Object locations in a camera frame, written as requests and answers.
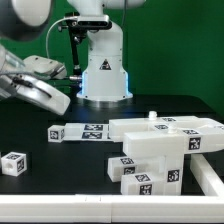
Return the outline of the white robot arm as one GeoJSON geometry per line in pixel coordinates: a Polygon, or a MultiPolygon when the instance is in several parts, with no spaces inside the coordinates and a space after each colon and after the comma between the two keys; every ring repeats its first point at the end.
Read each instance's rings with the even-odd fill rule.
{"type": "MultiPolygon", "coordinates": [[[[25,42],[50,32],[53,1],[0,0],[0,38],[25,42]]],[[[68,23],[76,41],[88,39],[88,64],[80,74],[77,97],[94,103],[131,98],[128,73],[123,68],[123,31],[105,11],[139,7],[146,0],[66,1],[75,12],[59,21],[68,23]]],[[[0,100],[16,97],[62,115],[70,98],[47,81],[65,75],[65,66],[50,57],[30,56],[22,60],[0,44],[0,100]]]]}

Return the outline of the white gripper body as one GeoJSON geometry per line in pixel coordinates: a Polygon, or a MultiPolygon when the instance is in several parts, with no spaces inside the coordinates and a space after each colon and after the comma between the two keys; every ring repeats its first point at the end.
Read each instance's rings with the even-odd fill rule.
{"type": "Polygon", "coordinates": [[[11,86],[15,88],[17,98],[58,115],[63,115],[70,104],[67,95],[29,75],[14,76],[11,86]]]}

